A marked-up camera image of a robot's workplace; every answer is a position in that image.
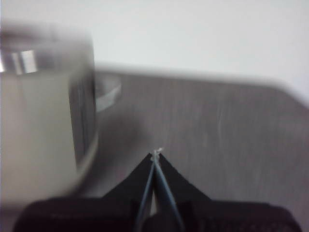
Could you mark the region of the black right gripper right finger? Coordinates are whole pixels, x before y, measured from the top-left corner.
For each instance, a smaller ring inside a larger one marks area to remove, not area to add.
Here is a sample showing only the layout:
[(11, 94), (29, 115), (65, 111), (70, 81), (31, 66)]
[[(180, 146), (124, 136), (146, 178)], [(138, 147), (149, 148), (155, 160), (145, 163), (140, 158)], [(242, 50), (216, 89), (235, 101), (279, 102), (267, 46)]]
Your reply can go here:
[(202, 191), (185, 179), (163, 156), (155, 155), (155, 193), (158, 214), (173, 232), (201, 232), (201, 221), (195, 206), (211, 201)]

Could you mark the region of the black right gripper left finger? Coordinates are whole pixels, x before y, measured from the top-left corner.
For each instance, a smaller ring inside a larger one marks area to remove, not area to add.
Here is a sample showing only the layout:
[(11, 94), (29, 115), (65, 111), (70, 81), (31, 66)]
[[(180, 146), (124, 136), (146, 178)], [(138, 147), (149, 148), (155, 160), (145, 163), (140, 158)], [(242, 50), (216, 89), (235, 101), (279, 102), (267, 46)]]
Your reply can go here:
[(154, 183), (152, 154), (147, 154), (136, 168), (106, 193), (102, 200), (111, 209), (109, 232), (141, 232), (150, 216)]

